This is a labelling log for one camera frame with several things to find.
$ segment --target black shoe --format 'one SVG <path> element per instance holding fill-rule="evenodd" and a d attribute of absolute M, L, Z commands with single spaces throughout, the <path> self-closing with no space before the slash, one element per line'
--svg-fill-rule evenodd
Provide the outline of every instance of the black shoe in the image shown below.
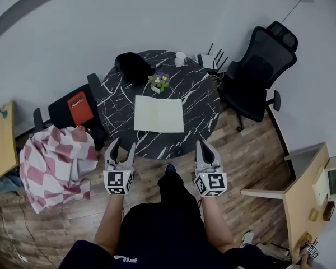
<path fill-rule="evenodd" d="M 164 171 L 164 174 L 167 174 L 167 173 L 176 173 L 177 172 L 177 169 L 175 168 L 175 166 L 173 164 L 167 164 L 166 165 L 166 169 Z"/>

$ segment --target black shirt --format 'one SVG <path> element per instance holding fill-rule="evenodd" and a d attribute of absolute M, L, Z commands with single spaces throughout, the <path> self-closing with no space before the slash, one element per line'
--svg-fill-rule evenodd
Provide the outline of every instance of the black shirt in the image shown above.
<path fill-rule="evenodd" d="M 258 264 L 266 262 L 261 261 L 264 255 L 258 248 L 251 250 L 255 251 L 252 255 L 257 254 L 260 258 L 255 260 Z M 202 219 L 192 212 L 161 203 L 142 203 L 132 208 L 124 218 L 115 256 L 96 244 L 80 240 L 59 268 L 227 269 L 246 263 L 245 259 L 249 256 L 245 251 L 231 249 L 222 254 L 213 248 L 208 243 Z"/>

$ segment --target checkered fabric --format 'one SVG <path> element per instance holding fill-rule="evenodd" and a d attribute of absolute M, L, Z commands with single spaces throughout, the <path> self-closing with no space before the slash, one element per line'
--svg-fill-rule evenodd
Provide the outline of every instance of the checkered fabric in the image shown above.
<path fill-rule="evenodd" d="M 34 134 L 20 152 L 20 178 L 36 213 L 90 199 L 90 181 L 84 176 L 97 162 L 94 141 L 84 131 L 51 126 Z"/>

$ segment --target chair armrest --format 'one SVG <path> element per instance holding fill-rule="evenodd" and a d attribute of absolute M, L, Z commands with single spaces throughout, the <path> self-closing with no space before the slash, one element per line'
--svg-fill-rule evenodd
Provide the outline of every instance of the chair armrest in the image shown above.
<path fill-rule="evenodd" d="M 34 110 L 34 125 L 35 125 L 35 132 L 41 132 L 46 127 L 44 126 L 43 118 L 41 116 L 41 110 L 39 108 Z"/>
<path fill-rule="evenodd" d="M 268 105 L 274 104 L 274 110 L 277 112 L 280 110 L 281 106 L 281 99 L 280 99 L 280 93 L 277 90 L 274 90 L 274 98 L 267 101 Z"/>
<path fill-rule="evenodd" d="M 106 96 L 106 93 L 105 90 L 101 87 L 101 82 L 97 75 L 94 73 L 89 74 L 87 76 L 87 80 L 95 101 L 103 99 Z"/>
<path fill-rule="evenodd" d="M 232 61 L 230 65 L 228 66 L 228 69 L 226 70 L 226 75 L 231 79 L 235 79 L 237 68 L 238 68 L 238 63 Z"/>

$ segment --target marble tabletop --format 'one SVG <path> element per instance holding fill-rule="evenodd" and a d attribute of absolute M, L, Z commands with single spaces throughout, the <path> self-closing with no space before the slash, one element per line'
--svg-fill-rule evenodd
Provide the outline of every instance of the marble tabletop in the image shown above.
<path fill-rule="evenodd" d="M 214 82 L 192 59 L 187 58 L 182 67 L 176 67 L 174 52 L 152 50 L 138 54 L 149 64 L 162 66 L 157 71 L 170 76 L 170 87 L 157 94 L 149 84 L 132 86 L 113 68 L 101 85 L 106 94 L 97 103 L 102 125 L 111 138 L 121 138 L 123 149 L 129 150 L 135 142 L 136 155 L 148 159 L 172 159 L 193 151 L 196 141 L 207 139 L 218 121 L 220 102 Z M 184 133 L 135 131 L 136 95 L 181 99 Z"/>

